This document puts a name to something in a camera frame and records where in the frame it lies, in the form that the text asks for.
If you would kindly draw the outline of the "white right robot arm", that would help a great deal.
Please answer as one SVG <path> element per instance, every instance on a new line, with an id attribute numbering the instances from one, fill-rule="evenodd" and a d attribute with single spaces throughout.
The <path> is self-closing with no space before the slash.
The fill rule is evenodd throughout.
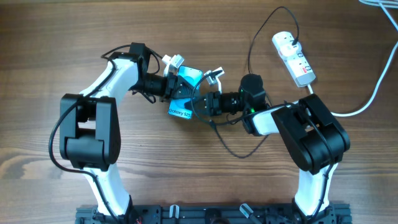
<path id="1" fill-rule="evenodd" d="M 262 78 L 249 73 L 242 77 L 236 92 L 221 90 L 200 94 L 200 84 L 217 83 L 218 72 L 209 71 L 188 86 L 187 109 L 195 116 L 209 117 L 222 113 L 240 117 L 226 124 L 241 122 L 248 134 L 268 137 L 279 134 L 299 169 L 298 190 L 292 206 L 301 223 L 315 223 L 335 218 L 328 199 L 330 182 L 343 154 L 350 148 L 348 133 L 322 100 L 311 94 L 296 102 L 271 106 Z"/>

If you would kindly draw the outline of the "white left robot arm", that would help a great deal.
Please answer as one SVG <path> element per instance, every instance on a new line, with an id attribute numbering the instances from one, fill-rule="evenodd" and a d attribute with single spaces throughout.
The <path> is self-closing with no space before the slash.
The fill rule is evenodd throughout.
<path id="1" fill-rule="evenodd" d="M 184 58 L 159 55 L 143 43 L 116 47 L 101 58 L 104 72 L 78 94 L 60 100 L 60 117 L 49 139 L 49 156 L 61 170 L 84 175 L 97 200 L 90 212 L 79 208 L 77 221 L 139 223 L 141 214 L 124 188 L 117 160 L 121 151 L 118 107 L 127 92 L 151 103 L 181 100 L 195 89 L 181 76 Z"/>

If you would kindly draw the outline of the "Galaxy smartphone cyan screen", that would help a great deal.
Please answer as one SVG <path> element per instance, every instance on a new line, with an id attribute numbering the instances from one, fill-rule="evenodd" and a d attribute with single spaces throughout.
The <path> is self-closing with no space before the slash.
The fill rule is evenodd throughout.
<path id="1" fill-rule="evenodd" d="M 177 73 L 177 92 L 170 101 L 168 114 L 184 119 L 191 119 L 192 111 L 185 108 L 185 103 L 190 101 L 193 87 L 200 81 L 201 70 L 181 66 Z"/>

